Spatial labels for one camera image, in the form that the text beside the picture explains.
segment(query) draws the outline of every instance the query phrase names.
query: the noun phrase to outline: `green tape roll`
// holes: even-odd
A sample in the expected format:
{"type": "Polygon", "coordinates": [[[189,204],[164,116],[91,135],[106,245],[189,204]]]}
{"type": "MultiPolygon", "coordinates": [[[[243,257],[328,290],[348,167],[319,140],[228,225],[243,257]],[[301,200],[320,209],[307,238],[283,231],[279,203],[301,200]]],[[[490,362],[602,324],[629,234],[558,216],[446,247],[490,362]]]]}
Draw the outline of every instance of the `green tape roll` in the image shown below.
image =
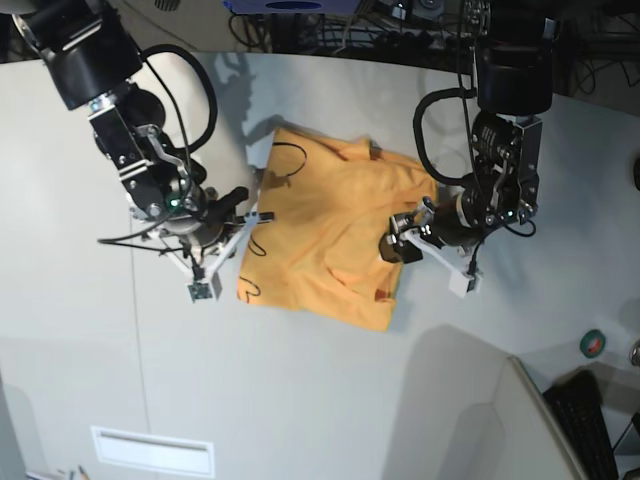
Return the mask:
{"type": "Polygon", "coordinates": [[[591,330],[582,337],[580,341],[580,351],[587,358],[596,358],[607,345],[607,337],[600,330],[591,330]]]}

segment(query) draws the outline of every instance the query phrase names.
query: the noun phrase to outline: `air vent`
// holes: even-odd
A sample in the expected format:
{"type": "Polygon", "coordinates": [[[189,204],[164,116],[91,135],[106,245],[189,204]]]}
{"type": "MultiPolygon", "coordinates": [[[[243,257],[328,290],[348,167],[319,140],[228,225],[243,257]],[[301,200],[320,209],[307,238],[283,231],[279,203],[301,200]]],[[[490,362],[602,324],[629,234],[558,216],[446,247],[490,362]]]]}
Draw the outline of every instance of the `air vent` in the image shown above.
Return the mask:
{"type": "Polygon", "coordinates": [[[98,460],[153,472],[215,478],[213,443],[91,427],[98,460]]]}

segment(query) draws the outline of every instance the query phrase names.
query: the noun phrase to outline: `table surface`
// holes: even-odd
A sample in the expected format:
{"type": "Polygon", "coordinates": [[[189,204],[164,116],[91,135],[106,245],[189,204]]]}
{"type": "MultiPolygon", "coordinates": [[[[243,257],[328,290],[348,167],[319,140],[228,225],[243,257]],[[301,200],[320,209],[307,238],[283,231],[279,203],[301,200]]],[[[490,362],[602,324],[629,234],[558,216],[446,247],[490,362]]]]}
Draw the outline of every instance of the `table surface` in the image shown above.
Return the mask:
{"type": "MultiPolygon", "coordinates": [[[[456,84],[449,73],[331,58],[199,59],[216,88],[220,119],[198,156],[207,183],[221,193],[249,182],[249,165],[264,161],[264,139],[283,121],[345,140],[367,136],[416,157],[411,121],[418,101],[456,84]]],[[[206,105],[175,62],[167,60],[167,83],[196,131],[206,105]]],[[[92,144],[87,112],[65,111],[40,63],[0,68],[0,108],[7,165],[0,369],[28,465],[71,465],[74,455],[91,455],[88,431],[74,451],[56,441],[60,418],[51,412],[71,418],[73,405],[74,426],[82,429],[213,436],[227,473],[220,478],[250,478],[265,468],[274,478],[309,478],[314,468],[312,478],[390,477],[399,470],[388,466],[402,456],[390,460],[384,452],[397,440],[403,409],[415,408],[404,403],[407,385],[431,368],[419,352],[437,348],[443,329],[462,335],[447,357],[456,372],[467,366],[481,375],[473,366],[477,342],[518,355],[541,389],[589,364],[606,381],[605,403],[616,407],[606,411],[612,438],[640,407],[640,377],[626,359],[640,337],[640,192],[631,177],[640,119],[556,97],[543,115],[537,236],[493,235],[480,255],[482,291],[464,301],[448,291],[448,275],[435,261],[407,266],[391,327],[379,334],[242,304],[235,291],[242,255],[221,271],[221,300],[192,306],[167,260],[95,244],[128,231],[126,202],[112,165],[92,144]],[[608,342],[590,363],[578,344],[593,328],[608,342]],[[307,445],[309,432],[314,441],[307,445]]],[[[438,167],[467,171],[460,104],[435,105],[424,126],[438,167]]],[[[175,133],[175,123],[168,129],[175,133]]],[[[408,398],[428,405],[427,390],[408,398]]]]}

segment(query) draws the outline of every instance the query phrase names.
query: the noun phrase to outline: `blue object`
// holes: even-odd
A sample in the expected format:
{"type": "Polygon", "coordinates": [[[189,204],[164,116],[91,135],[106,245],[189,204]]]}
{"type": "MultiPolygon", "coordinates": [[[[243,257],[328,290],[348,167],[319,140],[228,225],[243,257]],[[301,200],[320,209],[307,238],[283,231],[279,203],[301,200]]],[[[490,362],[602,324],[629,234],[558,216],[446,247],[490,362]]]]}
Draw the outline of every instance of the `blue object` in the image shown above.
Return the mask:
{"type": "Polygon", "coordinates": [[[317,0],[280,1],[273,0],[225,0],[225,7],[233,13],[331,13],[353,15],[358,12],[362,0],[317,0]]]}

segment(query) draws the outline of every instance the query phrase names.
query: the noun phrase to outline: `black cable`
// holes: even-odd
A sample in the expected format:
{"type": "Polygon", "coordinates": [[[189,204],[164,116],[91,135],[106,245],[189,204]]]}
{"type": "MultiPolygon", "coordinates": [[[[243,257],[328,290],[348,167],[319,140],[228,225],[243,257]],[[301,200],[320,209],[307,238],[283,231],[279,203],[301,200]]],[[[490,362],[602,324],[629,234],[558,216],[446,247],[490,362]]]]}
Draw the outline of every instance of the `black cable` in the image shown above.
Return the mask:
{"type": "Polygon", "coordinates": [[[153,247],[144,247],[142,245],[133,245],[129,243],[107,243],[105,245],[109,245],[110,247],[127,247],[133,248],[134,250],[145,250],[147,252],[157,252],[160,255],[166,255],[171,252],[182,252],[182,248],[153,248],[153,247]]]}
{"type": "MultiPolygon", "coordinates": [[[[534,237],[536,235],[536,233],[538,233],[538,227],[536,226],[535,222],[533,220],[527,220],[528,224],[531,224],[531,232],[525,233],[525,232],[519,232],[518,230],[515,230],[514,228],[510,227],[509,225],[504,225],[504,228],[513,233],[514,235],[517,235],[518,237],[521,238],[531,238],[534,237]]],[[[478,273],[478,252],[480,251],[480,247],[482,247],[482,245],[484,245],[484,242],[487,240],[487,238],[489,237],[489,235],[491,235],[494,232],[497,232],[498,230],[500,230],[499,228],[495,229],[495,230],[491,230],[488,231],[486,233],[483,234],[482,239],[478,242],[478,244],[476,245],[476,247],[473,249],[473,255],[471,256],[471,262],[469,262],[469,268],[467,269],[467,274],[468,275],[475,275],[476,273],[478,273]]]]}
{"type": "Polygon", "coordinates": [[[466,2],[460,2],[460,8],[458,10],[458,45],[456,49],[456,73],[458,75],[458,88],[460,88],[460,98],[462,98],[462,108],[464,110],[464,126],[467,130],[467,146],[469,147],[469,161],[471,162],[471,170],[473,171],[473,177],[476,181],[476,186],[478,187],[478,193],[480,194],[480,198],[483,202],[483,208],[486,209],[488,202],[484,196],[484,192],[482,191],[482,185],[480,184],[480,179],[478,178],[478,172],[476,169],[476,162],[474,161],[473,148],[472,144],[472,136],[471,136],[471,121],[469,119],[469,106],[467,105],[467,97],[463,94],[465,92],[464,83],[462,82],[462,18],[464,17],[464,7],[466,2]]]}
{"type": "Polygon", "coordinates": [[[273,142],[273,146],[274,147],[294,147],[300,150],[304,155],[304,160],[302,162],[302,165],[296,168],[293,172],[290,172],[284,175],[285,177],[293,177],[294,175],[297,175],[298,173],[300,173],[300,170],[302,170],[307,165],[307,160],[309,158],[307,156],[307,151],[304,148],[302,148],[300,145],[296,145],[295,143],[290,143],[290,142],[273,142]]]}
{"type": "MultiPolygon", "coordinates": [[[[244,36],[249,39],[251,35],[249,34],[249,22],[247,22],[246,18],[242,19],[242,26],[244,27],[244,36]]],[[[253,51],[253,47],[248,46],[247,51],[251,53],[253,51]]]]}
{"type": "Polygon", "coordinates": [[[636,33],[640,33],[640,28],[636,27],[633,23],[631,23],[629,20],[624,18],[622,15],[616,15],[616,17],[622,20],[627,25],[629,25],[631,28],[633,28],[636,31],[636,33]]]}
{"type": "Polygon", "coordinates": [[[538,227],[537,225],[534,223],[533,220],[527,220],[528,224],[531,225],[531,232],[520,232],[518,230],[516,230],[515,228],[509,226],[509,225],[505,225],[504,228],[513,233],[514,235],[521,237],[521,238],[531,238],[534,237],[536,235],[536,233],[538,233],[538,227]]]}
{"type": "Polygon", "coordinates": [[[244,23],[245,28],[247,27],[247,24],[245,23],[245,20],[246,20],[245,15],[239,15],[236,13],[231,14],[231,16],[229,17],[229,21],[227,22],[227,26],[229,27],[229,32],[231,32],[231,35],[233,35],[233,38],[235,38],[239,44],[244,45],[247,48],[260,47],[260,40],[253,41],[253,38],[251,38],[251,35],[249,35],[248,30],[245,30],[247,39],[243,40],[242,38],[240,38],[240,35],[238,35],[238,32],[236,32],[235,28],[233,27],[233,23],[236,18],[242,19],[242,22],[244,23]]]}
{"type": "Polygon", "coordinates": [[[594,91],[595,91],[595,81],[596,81],[596,73],[601,72],[602,70],[612,67],[613,65],[617,65],[618,61],[611,61],[608,63],[605,63],[604,65],[600,65],[599,67],[596,68],[590,68],[586,63],[583,63],[583,65],[587,66],[587,69],[589,70],[589,73],[583,77],[582,79],[578,78],[577,72],[575,72],[576,75],[576,81],[578,83],[578,86],[575,88],[575,90],[573,91],[573,93],[571,94],[572,97],[575,97],[576,93],[578,93],[578,91],[581,91],[582,93],[584,93],[585,95],[591,95],[594,91]],[[584,90],[582,88],[582,85],[584,85],[584,82],[586,82],[589,78],[592,78],[593,80],[593,91],[592,90],[584,90]]]}
{"type": "Polygon", "coordinates": [[[631,77],[629,76],[629,71],[627,70],[626,65],[624,64],[624,62],[620,62],[620,66],[622,67],[622,71],[624,72],[624,76],[627,79],[627,86],[629,88],[633,88],[636,87],[640,84],[640,78],[638,80],[636,80],[635,82],[631,81],[631,77]]]}
{"type": "Polygon", "coordinates": [[[588,71],[588,75],[585,76],[582,80],[580,80],[580,78],[578,77],[578,69],[573,68],[573,72],[576,78],[576,83],[578,84],[578,86],[576,87],[576,92],[579,90],[583,93],[583,95],[591,95],[593,94],[593,92],[596,91],[596,71],[595,68],[593,67],[593,64],[589,65],[587,62],[584,62],[582,60],[578,60],[579,63],[581,63],[588,71]],[[584,82],[586,82],[589,78],[591,78],[591,88],[585,90],[585,88],[583,87],[584,82]]]}
{"type": "Polygon", "coordinates": [[[413,117],[413,134],[416,140],[416,147],[418,149],[418,157],[420,158],[422,166],[429,175],[431,175],[435,180],[442,183],[443,185],[471,188],[473,187],[473,181],[468,175],[460,178],[448,177],[440,173],[433,166],[427,154],[427,147],[424,141],[424,132],[422,130],[422,118],[431,105],[440,100],[458,98],[460,97],[460,95],[473,98],[475,97],[476,92],[475,90],[460,90],[459,88],[449,88],[447,90],[438,90],[436,92],[431,92],[422,100],[420,100],[420,103],[416,107],[416,112],[413,117]]]}
{"type": "MultiPolygon", "coordinates": [[[[216,123],[218,122],[218,99],[216,98],[216,92],[213,89],[213,85],[211,84],[209,75],[207,75],[207,71],[204,69],[202,64],[184,48],[177,45],[169,44],[155,45],[142,52],[142,57],[147,65],[151,67],[147,59],[158,53],[173,53],[174,55],[178,55],[185,62],[187,62],[193,69],[195,74],[198,76],[198,80],[200,80],[204,93],[207,96],[207,102],[209,104],[209,118],[207,119],[207,127],[205,128],[204,132],[202,132],[202,135],[200,135],[200,138],[189,145],[189,152],[194,153],[209,141],[216,129],[216,123]]],[[[186,140],[185,138],[185,147],[177,149],[178,152],[184,154],[185,157],[187,156],[187,141],[188,140],[186,140]]]]}
{"type": "Polygon", "coordinates": [[[153,66],[151,65],[151,62],[149,62],[148,56],[145,56],[143,54],[143,52],[140,50],[140,47],[138,47],[137,45],[136,45],[136,48],[138,49],[138,52],[141,55],[141,57],[143,58],[144,62],[147,64],[147,66],[151,70],[151,73],[153,73],[153,75],[156,77],[158,82],[160,82],[160,85],[162,85],[162,88],[165,90],[165,92],[169,96],[169,99],[171,100],[171,103],[173,104],[173,108],[175,108],[175,110],[176,110],[176,115],[178,117],[178,123],[180,124],[180,131],[182,132],[182,139],[184,140],[186,167],[187,167],[187,172],[188,172],[187,184],[185,186],[184,193],[180,197],[180,200],[177,203],[177,205],[175,205],[173,208],[169,209],[167,211],[167,213],[162,215],[162,217],[160,217],[160,219],[157,220],[155,223],[153,223],[151,226],[143,228],[142,230],[140,230],[139,232],[136,232],[136,233],[131,233],[129,235],[123,235],[122,237],[99,239],[98,243],[103,244],[103,245],[117,245],[117,244],[120,244],[121,242],[124,242],[124,241],[127,241],[127,240],[133,240],[134,238],[142,237],[143,235],[146,235],[147,233],[151,232],[152,230],[155,230],[156,228],[158,228],[160,225],[164,224],[167,220],[169,220],[176,213],[176,211],[178,211],[180,208],[182,208],[182,205],[183,205],[184,201],[186,200],[187,196],[189,195],[189,191],[191,190],[191,186],[193,185],[193,179],[191,178],[191,153],[189,151],[189,141],[187,139],[187,131],[186,131],[185,127],[184,127],[184,121],[182,120],[182,114],[180,113],[180,108],[178,107],[178,102],[176,102],[176,99],[173,96],[173,94],[171,93],[171,90],[169,90],[169,87],[167,87],[167,84],[164,83],[164,81],[162,80],[160,75],[158,75],[158,72],[156,72],[155,68],[153,68],[153,66]]]}

